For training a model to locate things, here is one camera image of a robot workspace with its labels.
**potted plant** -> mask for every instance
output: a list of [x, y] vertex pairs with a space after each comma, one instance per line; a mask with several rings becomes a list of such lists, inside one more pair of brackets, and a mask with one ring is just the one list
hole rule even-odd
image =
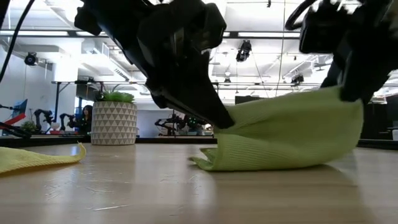
[[121, 146], [136, 141], [137, 106], [129, 93], [104, 91], [93, 105], [91, 143]]
[[36, 124], [33, 121], [25, 121], [21, 124], [21, 129], [34, 134], [36, 132]]

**robot arm in background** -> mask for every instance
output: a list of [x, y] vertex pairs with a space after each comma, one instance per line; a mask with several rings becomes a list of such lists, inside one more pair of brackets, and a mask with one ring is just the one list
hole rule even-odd
[[200, 126], [207, 124], [206, 121], [193, 118], [189, 115], [184, 116], [183, 123], [184, 125], [187, 125], [190, 129], [198, 129]]
[[47, 122], [49, 125], [53, 122], [53, 117], [52, 117], [52, 112], [51, 111], [46, 111], [42, 109], [37, 109], [34, 112], [34, 116], [36, 117], [36, 130], [41, 131], [42, 130], [42, 125], [40, 124], [40, 115], [44, 115], [44, 120]]
[[176, 124], [179, 129], [182, 129], [185, 126], [185, 123], [183, 122], [183, 119], [181, 119], [176, 114], [173, 114], [171, 118], [158, 119], [155, 122], [156, 126], [159, 126], [159, 127], [167, 129], [167, 135], [175, 134], [176, 129], [174, 128], [174, 126], [170, 127], [170, 126], [167, 126], [166, 124]]
[[61, 129], [60, 130], [61, 131], [65, 130], [65, 122], [64, 122], [65, 117], [69, 118], [69, 122], [67, 123], [67, 126], [69, 126], [70, 128], [74, 128], [75, 125], [76, 125], [75, 121], [74, 121], [75, 115], [70, 115], [70, 114], [63, 113], [63, 114], [60, 115], [60, 119], [61, 119]]

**desk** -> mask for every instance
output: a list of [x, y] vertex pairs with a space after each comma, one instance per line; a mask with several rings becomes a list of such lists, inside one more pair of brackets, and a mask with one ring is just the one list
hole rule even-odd
[[[398, 154], [357, 149], [330, 166], [208, 173], [197, 145], [91, 146], [79, 164], [0, 177], [3, 223], [398, 223]], [[69, 155], [77, 146], [30, 147]]]
[[32, 146], [53, 146], [62, 144], [74, 144], [76, 142], [90, 142], [89, 136], [62, 137], [52, 134], [33, 135], [30, 139], [21, 139], [15, 136], [1, 136], [1, 147], [32, 147]]
[[214, 136], [157, 136], [157, 138], [177, 138], [177, 139], [213, 139]]

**cloth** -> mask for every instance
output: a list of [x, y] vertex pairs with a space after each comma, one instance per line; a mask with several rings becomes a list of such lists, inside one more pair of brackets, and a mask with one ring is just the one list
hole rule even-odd
[[0, 174], [27, 167], [79, 162], [86, 156], [86, 149], [81, 143], [79, 148], [80, 152], [75, 156], [49, 156], [22, 149], [0, 147]]
[[217, 148], [191, 157], [208, 171], [294, 169], [350, 152], [363, 125], [360, 100], [339, 99], [340, 87], [251, 101], [228, 108], [235, 125], [216, 129]]

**white geometric planter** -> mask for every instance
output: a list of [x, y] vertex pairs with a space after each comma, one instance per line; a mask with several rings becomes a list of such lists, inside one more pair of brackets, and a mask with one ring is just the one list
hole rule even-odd
[[133, 103], [95, 102], [91, 125], [91, 143], [122, 146], [136, 142], [137, 106]]

